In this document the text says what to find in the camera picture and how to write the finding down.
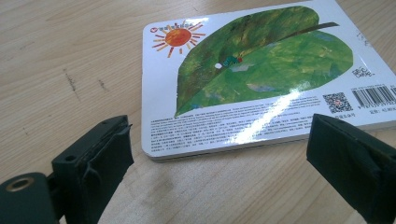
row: wood grain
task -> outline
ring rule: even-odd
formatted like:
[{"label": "wood grain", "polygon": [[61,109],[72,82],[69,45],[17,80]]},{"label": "wood grain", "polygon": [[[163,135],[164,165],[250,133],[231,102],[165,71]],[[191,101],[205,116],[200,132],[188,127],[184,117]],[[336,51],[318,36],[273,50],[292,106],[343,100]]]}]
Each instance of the wood grain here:
[{"label": "wood grain", "polygon": [[[126,114],[135,164],[101,223],[363,223],[306,161],[306,141],[156,163],[141,149],[143,28],[291,0],[0,1],[0,181],[51,172],[96,123]],[[396,1],[338,0],[396,71]],[[395,130],[372,133],[396,146]]]}]

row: green leaf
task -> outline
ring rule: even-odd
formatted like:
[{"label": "green leaf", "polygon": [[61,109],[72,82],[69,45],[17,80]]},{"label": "green leaf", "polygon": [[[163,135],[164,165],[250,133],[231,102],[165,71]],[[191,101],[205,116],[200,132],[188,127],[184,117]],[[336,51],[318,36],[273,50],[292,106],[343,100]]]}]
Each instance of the green leaf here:
[{"label": "green leaf", "polygon": [[[340,76],[353,60],[344,42],[319,31],[295,35],[317,25],[312,9],[287,7],[223,26],[180,66],[176,116],[199,107],[284,95],[290,89],[310,90]],[[238,57],[241,63],[215,68]]]}]

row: orange sun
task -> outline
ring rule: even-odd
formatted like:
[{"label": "orange sun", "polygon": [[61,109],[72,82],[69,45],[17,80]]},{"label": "orange sun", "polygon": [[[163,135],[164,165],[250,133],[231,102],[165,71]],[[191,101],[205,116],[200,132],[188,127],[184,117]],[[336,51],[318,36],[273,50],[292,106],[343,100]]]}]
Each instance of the orange sun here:
[{"label": "orange sun", "polygon": [[174,27],[171,27],[170,25],[167,25],[166,28],[168,31],[165,31],[164,29],[161,29],[161,31],[165,34],[163,35],[155,35],[159,37],[160,39],[155,39],[154,42],[161,42],[158,45],[153,46],[153,48],[158,48],[157,51],[160,51],[162,49],[165,49],[166,47],[170,46],[171,48],[169,49],[168,53],[168,58],[171,57],[172,52],[175,47],[179,47],[178,52],[180,54],[183,53],[183,46],[186,45],[188,49],[191,49],[191,45],[196,46],[198,43],[197,38],[201,38],[201,36],[205,34],[196,34],[193,33],[194,31],[198,30],[201,28],[203,25],[198,22],[197,24],[190,26],[188,28],[184,28],[185,26],[185,21],[178,26],[177,23],[175,23]]}]

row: barcode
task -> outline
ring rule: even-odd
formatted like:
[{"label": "barcode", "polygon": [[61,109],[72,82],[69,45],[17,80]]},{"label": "barcode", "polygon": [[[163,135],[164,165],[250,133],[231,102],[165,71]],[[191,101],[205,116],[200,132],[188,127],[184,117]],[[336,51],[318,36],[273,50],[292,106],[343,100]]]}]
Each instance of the barcode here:
[{"label": "barcode", "polygon": [[396,101],[396,98],[386,86],[354,90],[352,92],[361,106],[379,105]]}]

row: table surface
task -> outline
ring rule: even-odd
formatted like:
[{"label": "table surface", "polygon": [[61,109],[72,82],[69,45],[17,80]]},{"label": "table surface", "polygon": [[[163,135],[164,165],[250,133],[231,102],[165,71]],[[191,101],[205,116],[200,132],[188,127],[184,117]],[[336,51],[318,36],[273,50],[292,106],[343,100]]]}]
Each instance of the table surface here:
[{"label": "table surface", "polygon": [[[50,174],[101,120],[126,114],[131,166],[101,223],[362,223],[306,161],[306,141],[157,163],[141,148],[142,31],[291,0],[0,1],[0,182]],[[338,0],[393,72],[396,1]],[[395,130],[371,132],[396,146]]]}]

